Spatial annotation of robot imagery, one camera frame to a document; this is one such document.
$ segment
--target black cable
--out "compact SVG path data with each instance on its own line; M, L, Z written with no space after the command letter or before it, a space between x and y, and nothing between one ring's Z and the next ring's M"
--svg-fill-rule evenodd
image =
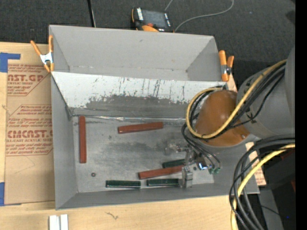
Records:
M232 190L234 190L234 196L237 200L237 204L238 204L238 207L240 209L240 212L242 213L243 217L247 220L247 222L250 224L251 223L251 220L249 219L249 217L247 216L246 212L244 211L243 209L243 206L241 204L241 201L239 199L239 196L237 195L237 188L238 188L238 185L237 185L237 182L238 180L241 178L243 179L244 176L245 176L245 172L252 166L252 164L259 158L261 158L261 156L263 156L264 154L272 151L271 150L268 150L268 151L265 151L263 153L261 153L261 155L258 155L255 159L253 159L253 161L251 161L247 166L245 165L246 164L246 161L248 159L248 156L249 154L251 154L252 152L256 151L256 150L259 150L261 148L264 148L264 147L272 147L274 145L286 145L286 144L290 144L290 143L294 143L295 142L295 139L292 139L292 137L288 137L288 136L278 136L278 137L275 137L275 138L269 138L269 139L264 139L262 140L261 142L258 142L256 143L248 152L246 152L242 157L241 159L239 160L237 166L236 166L236 169L235 169L235 173L234 173L234 183L233 185L231 186L231 189L230 189L230 192L229 192L229 200L230 200L230 204L231 204L231 207L232 209L234 210L234 207L233 207L233 204L232 204L232 200L231 200L231 193L232 193ZM240 164L241 164L241 173L240 175L238 175L238 171L239 171L239 167L240 167ZM251 227L253 229L257 229L255 225L252 225L250 224Z
M184 137L184 139L196 150L198 151L199 153L202 153L204 156L206 156L206 158L209 160L209 162L212 164L212 168L214 169L216 166L215 166L215 163L212 161L211 157L213 157L216 162L218 163L218 168L221 169L222 167L222 164L221 164L221 161L218 159L218 157L208 151L207 149L205 149L201 144L198 144L196 141L192 140L191 138L189 138L186 134L185 134L185 130L187 128L187 124L184 124L181 128L181 133Z
M92 9L91 0L87 0L87 6L88 6L89 13L90 13L91 25L92 25L92 27L96 27L96 22L95 22L95 18L94 18L94 12L93 12L93 9Z
M284 77L284 74L282 74L282 76L281 76L281 77L276 81L276 83L271 87L271 89L268 91L268 93L267 93L267 94L265 95L265 97L263 98L263 100L262 100L262 102L261 102L261 104L260 104L260 107L258 108L257 112L255 113L255 115L254 115L253 117L251 117L249 120L246 120L246 121L241 122L241 123L239 123L239 124L236 124L236 125L232 125L232 126L230 126L230 127L227 127L227 128L225 128L225 131L230 130L230 129L232 129L232 128L236 128L236 127L238 127L238 126L241 126L241 125L243 125L243 124L246 124L246 123L248 123L248 122L254 120L255 117L257 117L257 116L259 115L259 113L260 113L260 111L262 110L262 108L263 108L263 106L264 106L264 103L265 103L265 101L267 100L267 98L269 97L269 95L272 93L272 91L275 89L275 87L279 84L279 82L283 79L283 77Z
M237 115L234 117L233 120L231 120L229 122L229 124L219 133L217 134L216 136L214 137L211 137L211 138L206 138L206 139L203 139L205 141L209 141L210 139L214 139L214 138L217 138L219 136L221 136L223 133L225 133L226 131L232 129L232 128L235 128L235 127L238 127L240 125L243 125L247 122L250 122L251 120L253 120L253 118L255 118L259 113L260 111L262 110L263 108L263 105L264 105L264 102L266 101L266 99L268 98L268 96L271 94L271 92L274 90L274 88L277 86L277 84L281 81L281 79L283 78L284 76L284 71L280 71L278 72L277 74L275 75L271 75L271 74L268 74L268 77L264 79L264 81L260 84L260 87L258 87L254 93L252 93L252 95L250 96L249 100L244 104L244 106L238 111ZM236 124L235 123L240 119L240 117L246 112L246 110L248 110L248 108L251 106L251 104L256 100L256 98L258 98L258 96L262 93L263 90L265 90L268 85L270 85L277 77L279 77L281 75L281 77L275 82L275 84L271 87L271 89L269 90L269 92L267 93L267 95L264 97L261 105L260 105L260 108L258 109L258 111L256 112L256 114L249 120L247 121L244 121L240 124Z

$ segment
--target blue tape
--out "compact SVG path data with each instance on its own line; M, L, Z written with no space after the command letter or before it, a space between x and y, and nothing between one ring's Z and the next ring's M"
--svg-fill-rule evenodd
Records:
M4 182L0 183L0 206L4 206Z
M20 54L0 53L0 72L8 72L9 59L20 59Z

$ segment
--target gray carpet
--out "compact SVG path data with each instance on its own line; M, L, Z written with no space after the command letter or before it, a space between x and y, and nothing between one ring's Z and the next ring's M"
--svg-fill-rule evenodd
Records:
M170 0L91 0L97 27L130 28L132 7L164 11ZM174 0L174 27L223 11L231 0ZM86 0L0 0L0 41L47 42L49 24L91 26ZM218 49L235 55L238 87L250 75L287 58L295 44L295 0L235 0L225 14L190 21L178 32L214 35Z

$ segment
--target black pole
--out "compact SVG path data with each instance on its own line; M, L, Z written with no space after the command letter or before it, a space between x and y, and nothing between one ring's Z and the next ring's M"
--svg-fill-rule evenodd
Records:
M87 0L87 5L88 5L89 13L90 13L92 27L96 27L96 22L95 22L94 13L93 13L92 5L91 5L91 0Z

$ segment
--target yellow cable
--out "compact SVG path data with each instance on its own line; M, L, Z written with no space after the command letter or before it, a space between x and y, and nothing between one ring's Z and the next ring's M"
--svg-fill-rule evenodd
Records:
M274 151L274 152L271 152L269 155L265 156L260 162L257 163L257 165L249 171L249 173L246 175L246 177L244 178L244 180L241 182L239 188L238 188L238 195L241 194L241 192L243 191L243 188L245 187L245 185L247 184L247 182L250 180L250 178L253 176L253 174L263 165L265 164L268 160L272 159L273 157L277 156L278 154L282 153L285 151L285 149L289 149L289 148L295 148L295 144L289 144L289 145L286 145L282 148L280 148L280 150L277 150L277 151ZM233 206L234 206L234 209L236 209L236 204L237 204L237 201L236 199L234 198L233 200ZM236 215L234 213L234 211L232 210L231 211L231 229L232 230L237 230L237 224L236 224Z
M236 106L236 108L234 109L234 111L232 112L232 114L229 116L229 118L226 120L226 122L215 132L209 134L209 135L201 135L198 134L193 127L190 124L189 121L189 114L190 114L190 110L191 107L193 105L193 103L195 102L195 100L202 95L203 93L207 92L207 91L212 91L212 90L220 90L222 88L209 88L206 90L203 90L199 93L196 94L196 96L191 100L191 102L188 105L187 108L187 112L186 112L186 123L187 123L187 127L189 129L189 131L196 137L198 138L202 138L202 139L207 139L207 138L211 138L214 137L216 135L218 135L221 131L223 131L225 129L225 127L231 122L231 120L235 117L235 115L237 114L237 112L239 111L239 109L241 108L241 106L244 104L245 100L249 97L250 93L253 91L253 89L257 86L257 84L262 80L262 78L269 74L271 71L273 71L275 68L281 66L282 64L284 64L286 62L286 60L282 60L278 63L276 63L275 65L269 67L267 70L265 70L254 82L253 84L250 86L250 88L248 89L248 91L244 94L244 96L242 97L242 99L239 101L238 105Z

